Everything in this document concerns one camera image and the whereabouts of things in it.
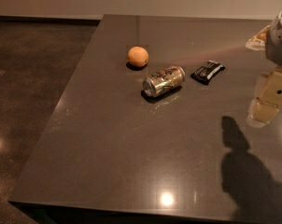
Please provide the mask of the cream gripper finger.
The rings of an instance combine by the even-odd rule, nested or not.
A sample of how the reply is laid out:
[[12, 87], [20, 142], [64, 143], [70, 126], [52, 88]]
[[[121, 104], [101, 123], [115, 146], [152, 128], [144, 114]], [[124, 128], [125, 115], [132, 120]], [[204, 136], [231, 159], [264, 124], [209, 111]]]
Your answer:
[[257, 80], [251, 101], [247, 124], [262, 128], [270, 123], [282, 108], [282, 66], [270, 73], [262, 73]]
[[267, 25], [262, 28], [258, 33], [249, 38], [249, 40], [246, 42], [246, 48], [252, 50], [265, 50], [267, 33], [269, 31], [269, 28], [270, 26]]

